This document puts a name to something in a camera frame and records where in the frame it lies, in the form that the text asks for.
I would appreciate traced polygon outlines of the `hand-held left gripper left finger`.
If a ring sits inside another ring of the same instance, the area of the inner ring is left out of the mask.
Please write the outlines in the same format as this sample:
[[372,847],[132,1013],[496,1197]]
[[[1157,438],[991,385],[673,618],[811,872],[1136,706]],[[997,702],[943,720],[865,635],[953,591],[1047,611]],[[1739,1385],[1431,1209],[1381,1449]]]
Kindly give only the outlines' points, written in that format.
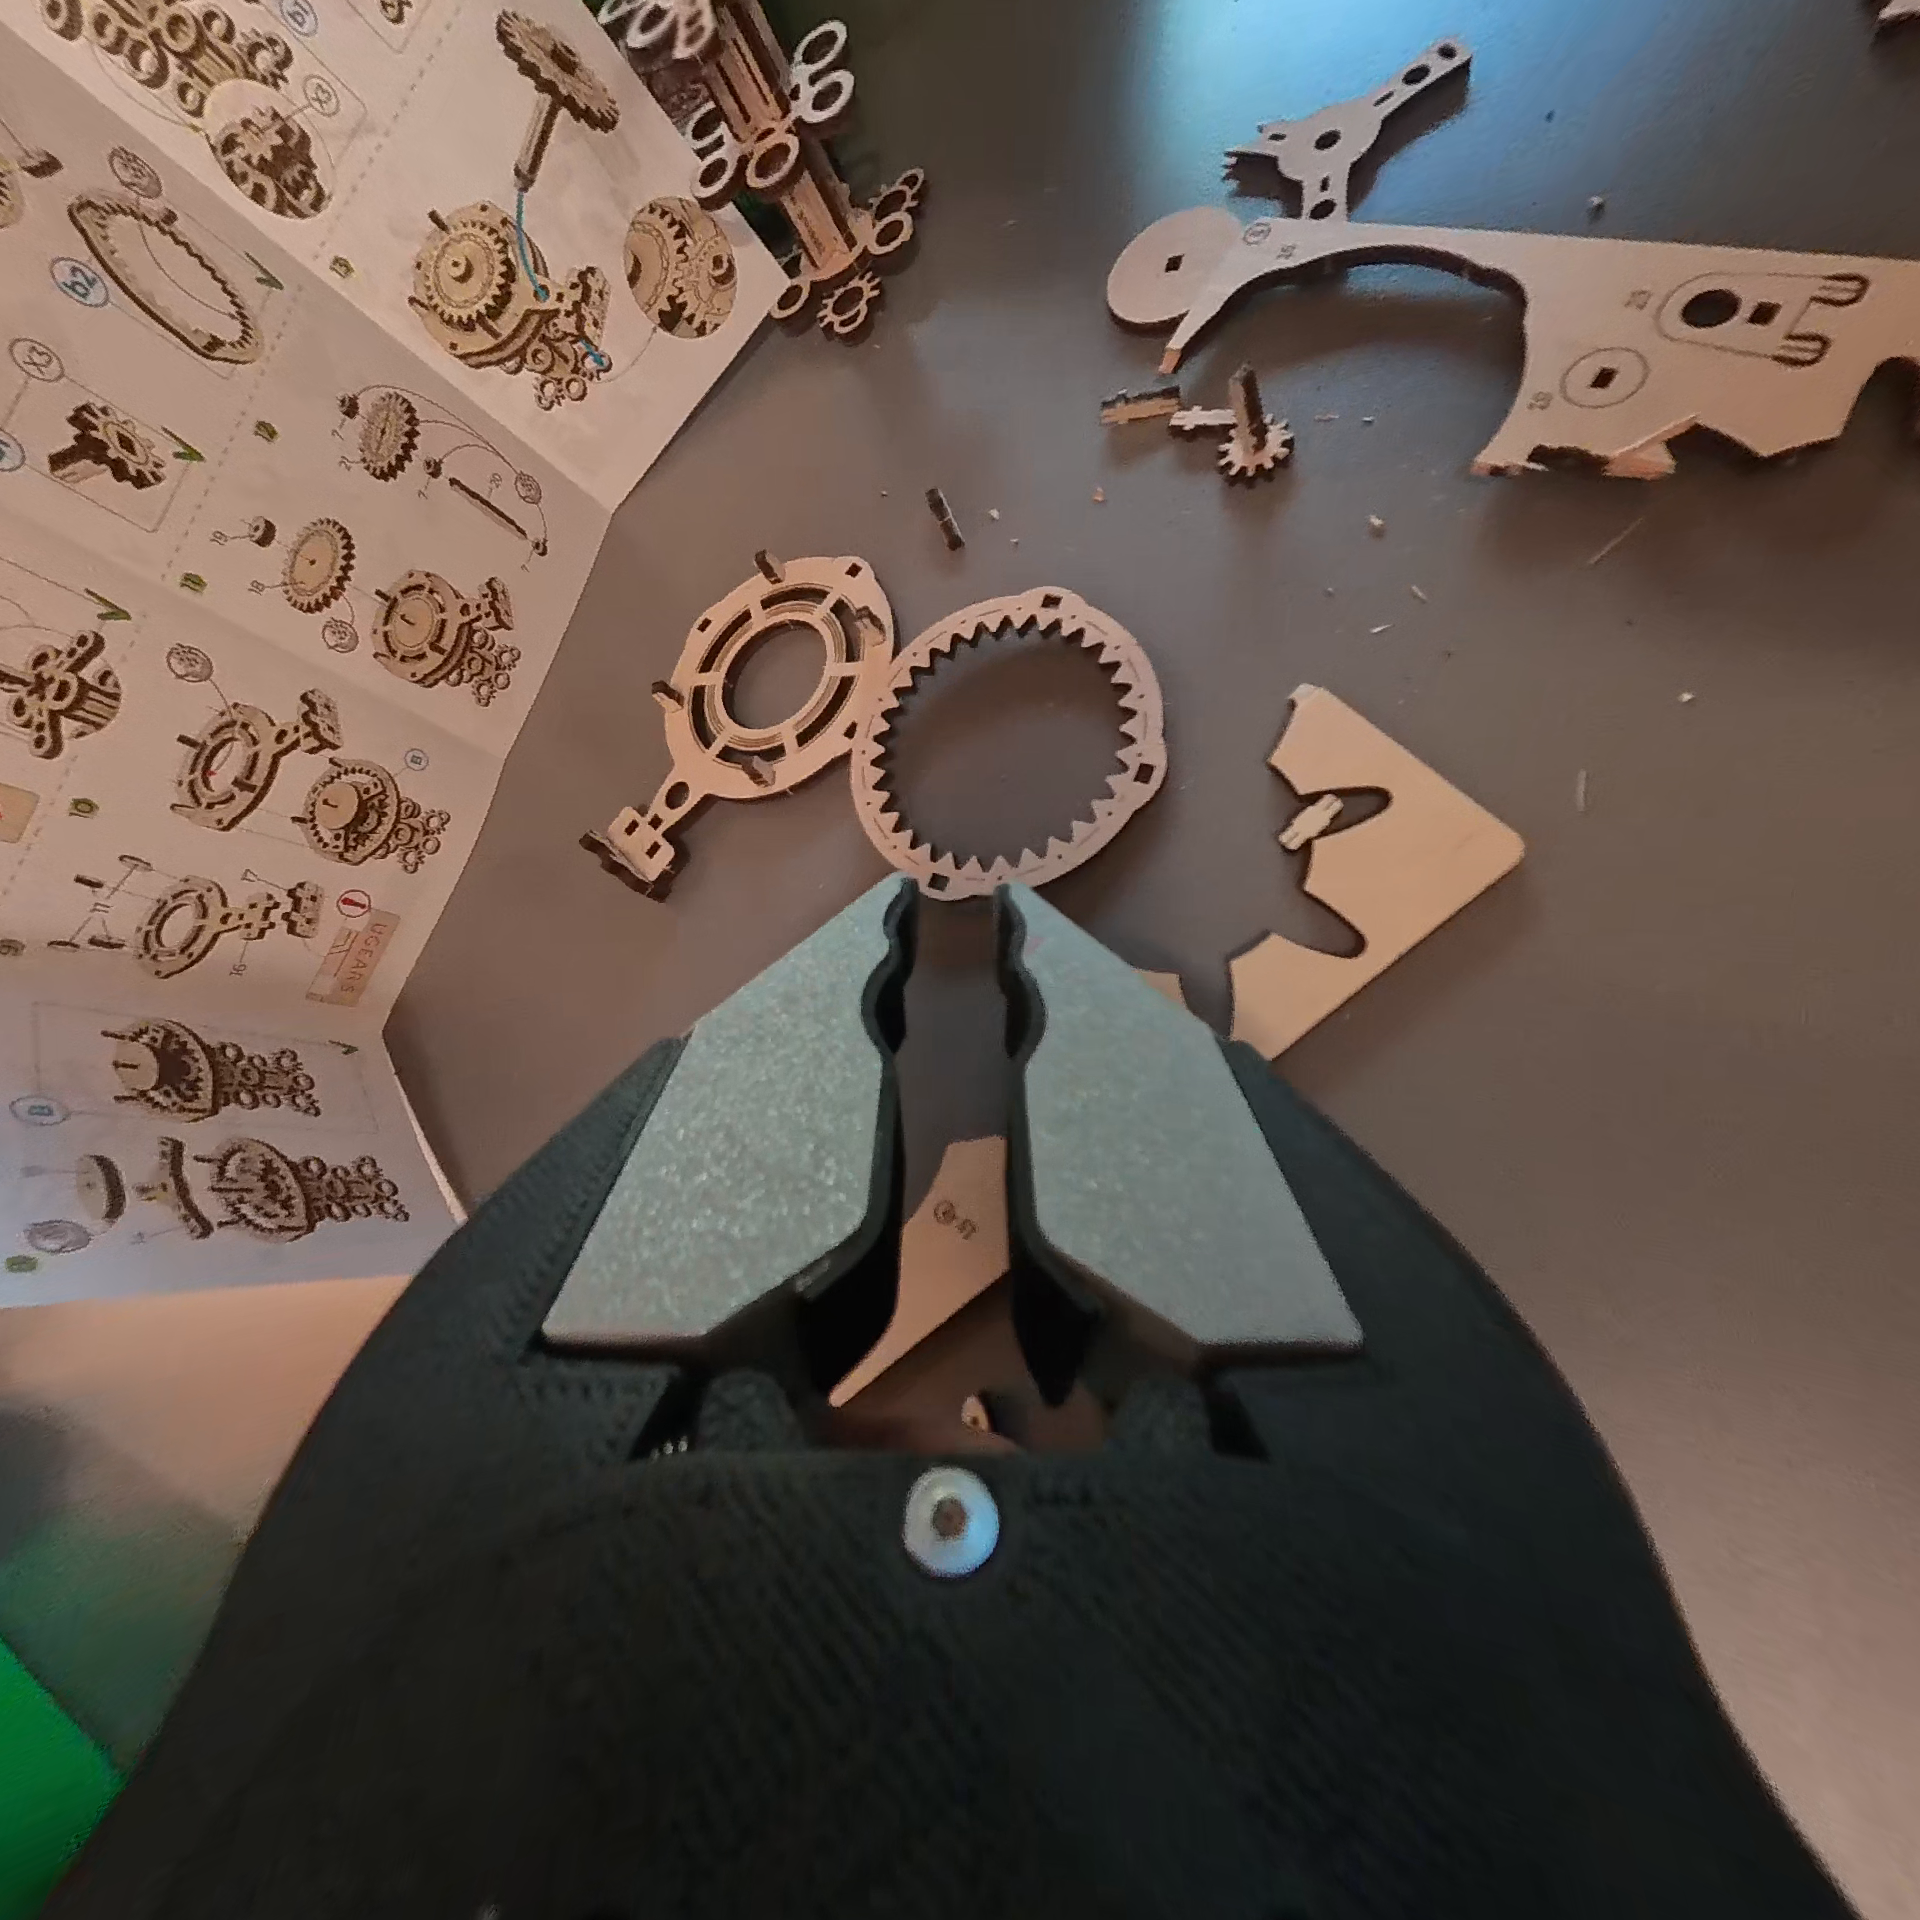
[[899,1295],[895,1056],[918,889],[889,877],[673,1048],[542,1333],[825,1397]]

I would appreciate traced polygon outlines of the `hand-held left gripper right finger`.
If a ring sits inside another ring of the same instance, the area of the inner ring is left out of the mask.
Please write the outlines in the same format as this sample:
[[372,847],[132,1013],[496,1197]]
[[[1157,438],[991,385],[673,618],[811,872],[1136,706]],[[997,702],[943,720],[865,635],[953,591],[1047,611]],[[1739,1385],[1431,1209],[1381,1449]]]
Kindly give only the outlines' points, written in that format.
[[1361,1353],[1239,1054],[1037,890],[993,896],[1014,1334],[1048,1405]]

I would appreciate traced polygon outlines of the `wooden inner-toothed ring gear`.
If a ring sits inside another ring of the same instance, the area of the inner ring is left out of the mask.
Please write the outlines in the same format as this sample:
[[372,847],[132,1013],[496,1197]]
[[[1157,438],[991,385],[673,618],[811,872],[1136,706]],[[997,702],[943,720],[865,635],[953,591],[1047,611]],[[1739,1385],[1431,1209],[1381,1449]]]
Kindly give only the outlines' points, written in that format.
[[[907,819],[883,773],[883,752],[899,707],[921,680],[960,649],[1014,633],[1062,639],[1095,661],[1117,702],[1117,750],[1103,783],[1075,811],[1064,832],[1016,854],[960,856]],[[925,896],[945,902],[991,896],[1011,881],[1040,889],[1081,869],[1158,795],[1166,775],[1161,682],[1141,639],[1113,615],[1059,585],[997,594],[931,622],[891,661],[859,717],[847,759],[855,815],[871,845]]]

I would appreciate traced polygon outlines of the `wooden model assembly with loops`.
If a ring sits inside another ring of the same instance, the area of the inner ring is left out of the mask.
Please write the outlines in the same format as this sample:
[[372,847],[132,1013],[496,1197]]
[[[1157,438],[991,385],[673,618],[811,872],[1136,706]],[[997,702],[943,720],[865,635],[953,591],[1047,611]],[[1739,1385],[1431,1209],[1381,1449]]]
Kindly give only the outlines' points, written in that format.
[[684,131],[694,198],[782,215],[795,253],[774,319],[862,337],[883,305],[880,274],[915,242],[925,173],[905,170],[868,200],[847,191],[830,155],[857,90],[847,25],[828,18],[787,49],[757,2],[598,2],[591,14]]

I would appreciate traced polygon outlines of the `small wooden scrap sheet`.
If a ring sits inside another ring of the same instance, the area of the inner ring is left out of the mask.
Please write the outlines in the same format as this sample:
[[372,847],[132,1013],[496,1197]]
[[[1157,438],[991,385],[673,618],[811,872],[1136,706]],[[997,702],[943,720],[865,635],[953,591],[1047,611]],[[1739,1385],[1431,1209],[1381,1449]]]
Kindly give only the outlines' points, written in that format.
[[[1334,691],[1295,686],[1270,770],[1303,799],[1364,793],[1367,815],[1311,841],[1303,890],[1352,923],[1356,954],[1265,933],[1230,962],[1230,1038],[1263,1061],[1326,1021],[1361,987],[1510,872],[1525,845],[1486,807],[1367,721]],[[1011,1264],[1005,1136],[949,1143],[903,1232],[895,1313],[880,1343],[830,1394],[837,1407],[875,1383]]]

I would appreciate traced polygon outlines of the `small wooden gear with axle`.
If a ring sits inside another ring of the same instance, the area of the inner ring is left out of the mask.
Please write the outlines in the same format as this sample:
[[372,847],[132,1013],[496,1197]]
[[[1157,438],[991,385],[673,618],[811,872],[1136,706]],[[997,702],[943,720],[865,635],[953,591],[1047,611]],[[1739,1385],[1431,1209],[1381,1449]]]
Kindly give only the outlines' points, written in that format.
[[1240,362],[1230,375],[1227,400],[1219,407],[1184,403],[1167,415],[1176,435],[1214,435],[1215,471],[1230,483],[1252,483],[1292,459],[1289,423],[1263,407],[1257,368]]

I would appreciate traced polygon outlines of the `printed assembly instruction sheet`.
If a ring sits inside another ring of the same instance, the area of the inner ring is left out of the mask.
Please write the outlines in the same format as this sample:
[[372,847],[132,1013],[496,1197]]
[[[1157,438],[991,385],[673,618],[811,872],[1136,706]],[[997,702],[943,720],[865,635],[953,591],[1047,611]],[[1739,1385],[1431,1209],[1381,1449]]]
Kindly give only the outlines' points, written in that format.
[[782,271],[583,5],[4,5],[4,1306],[414,1267],[383,1048]]

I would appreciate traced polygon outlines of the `green plastic object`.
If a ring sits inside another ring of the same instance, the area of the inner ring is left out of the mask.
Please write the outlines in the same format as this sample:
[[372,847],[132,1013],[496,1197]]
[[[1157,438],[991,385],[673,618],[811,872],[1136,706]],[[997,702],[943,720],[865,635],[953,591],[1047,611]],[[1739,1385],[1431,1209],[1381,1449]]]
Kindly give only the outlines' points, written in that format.
[[54,1520],[1,1559],[1,1915],[37,1915],[121,1784],[109,1593]]

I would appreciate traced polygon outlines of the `long wooden scrap sheet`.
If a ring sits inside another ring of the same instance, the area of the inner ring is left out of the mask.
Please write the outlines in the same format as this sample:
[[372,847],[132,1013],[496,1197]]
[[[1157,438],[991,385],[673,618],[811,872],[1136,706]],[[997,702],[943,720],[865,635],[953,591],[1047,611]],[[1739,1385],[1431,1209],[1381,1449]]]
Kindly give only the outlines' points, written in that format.
[[1303,191],[1295,218],[1187,208],[1117,253],[1110,315],[1166,329],[1158,370],[1269,280],[1348,266],[1429,266],[1519,298],[1525,360],[1472,467],[1523,472],[1573,453],[1614,478],[1663,478],[1672,438],[1708,429],[1774,459],[1831,443],[1863,384],[1918,360],[1918,266],[1879,256],[1790,253],[1540,230],[1352,218],[1352,167],[1391,111],[1460,74],[1472,47],[1441,35],[1397,77],[1307,117],[1263,122],[1225,160],[1269,160]]

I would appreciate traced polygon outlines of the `wooden round frame with stem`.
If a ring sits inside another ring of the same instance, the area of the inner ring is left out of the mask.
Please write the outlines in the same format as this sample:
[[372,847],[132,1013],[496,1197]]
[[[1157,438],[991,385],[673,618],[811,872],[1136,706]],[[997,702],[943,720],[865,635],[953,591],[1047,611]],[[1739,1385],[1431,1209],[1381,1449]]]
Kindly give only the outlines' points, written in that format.
[[[814,671],[787,715],[758,725],[740,712],[735,686],[782,633],[808,642]],[[633,890],[664,898],[681,829],[702,808],[779,798],[851,757],[894,657],[895,615],[871,561],[758,553],[755,576],[694,618],[672,673],[653,682],[667,750],[657,791],[583,847]]]

